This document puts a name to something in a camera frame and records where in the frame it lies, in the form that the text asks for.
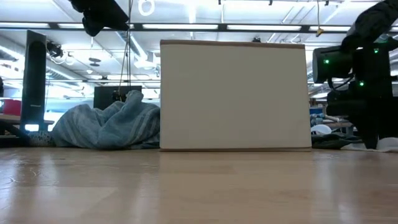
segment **wooden floor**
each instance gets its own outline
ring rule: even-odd
[[[398,223],[398,155],[0,149],[0,224]]]

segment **loudspeaker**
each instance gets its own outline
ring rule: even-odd
[[[39,130],[45,131],[46,41],[45,35],[27,31],[20,126],[22,130],[25,130],[27,124],[37,124]]]

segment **blue blanket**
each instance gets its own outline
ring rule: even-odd
[[[158,148],[160,108],[143,103],[139,91],[130,91],[126,102],[105,110],[78,105],[57,122],[52,138],[57,147],[92,149]]]

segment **wire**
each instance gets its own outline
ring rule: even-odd
[[[319,6],[319,0],[317,0],[317,19],[318,19],[318,29],[321,29],[321,23],[319,20],[319,14],[320,14],[320,6]]]
[[[339,91],[339,90],[337,90],[338,88],[340,88],[340,87],[346,85],[347,83],[349,83],[349,82],[354,78],[353,73],[350,73],[350,74],[348,74],[348,75],[350,76],[350,78],[347,79],[345,82],[343,82],[342,84],[340,84],[340,85],[338,85],[338,86],[333,86],[333,81],[331,80],[331,78],[329,78],[329,79],[328,79],[328,85],[329,85],[329,87],[330,87],[333,91]]]
[[[133,4],[133,0],[129,0],[129,24],[131,23],[131,9],[132,9],[132,4]],[[127,30],[127,37],[126,37],[126,44],[124,46],[124,54],[123,54],[123,62],[122,62],[122,71],[120,73],[120,82],[119,82],[119,95],[120,95],[120,91],[121,91],[121,86],[122,86],[122,80],[123,80],[123,70],[124,70],[124,61],[126,60],[126,57],[128,57],[128,52],[130,51],[130,27]],[[127,76],[129,76],[129,64],[131,64],[131,58],[128,57],[129,59],[129,63],[127,64]]]

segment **fluorescent light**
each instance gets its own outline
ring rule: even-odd
[[[134,62],[134,66],[137,68],[156,68],[156,64],[148,62],[146,60],[139,60]]]
[[[50,26],[39,22],[0,22],[0,27],[49,28]]]
[[[148,55],[146,54],[145,50],[142,49],[141,45],[138,44],[137,40],[132,35],[130,35],[130,40],[136,46],[136,49],[139,52],[139,56],[135,55],[136,58],[140,58],[141,60],[147,60],[148,59]]]
[[[213,24],[144,24],[144,29],[217,29]]]
[[[197,18],[197,6],[194,2],[190,2],[188,6],[189,23],[193,24]]]
[[[5,48],[5,47],[3,47],[3,46],[1,46],[1,45],[0,45],[0,50],[4,51],[5,53],[7,53],[7,54],[13,56],[14,58],[16,58],[16,59],[18,59],[18,60],[20,60],[20,59],[22,59],[22,58],[24,59],[24,56],[21,55],[20,53],[17,53],[17,52],[15,52],[15,51],[13,51],[13,50],[9,50],[8,48]]]
[[[324,31],[341,31],[341,32],[347,32],[351,28],[350,26],[321,26],[321,29]],[[311,26],[310,31],[317,31],[318,27],[317,26]]]
[[[261,26],[261,25],[228,25],[230,30],[280,30],[280,31],[298,31],[301,26]]]
[[[328,93],[318,93],[316,95],[313,95],[312,98],[324,98],[327,96],[328,96]]]
[[[63,29],[84,29],[83,24],[58,24]]]
[[[120,80],[87,80],[93,83],[119,83]],[[131,80],[130,83],[160,83],[160,80]]]
[[[8,82],[8,83],[22,83],[23,79],[17,79],[17,78],[13,78],[13,79],[3,79],[4,82]],[[83,80],[47,80],[50,83],[75,83],[75,82],[83,82]]]
[[[23,87],[21,84],[19,84],[19,83],[6,83],[6,82],[4,82],[4,85],[5,85],[5,86],[8,86],[8,87],[16,88],[16,89],[18,89],[18,90],[21,90],[21,89],[24,88],[24,87]]]

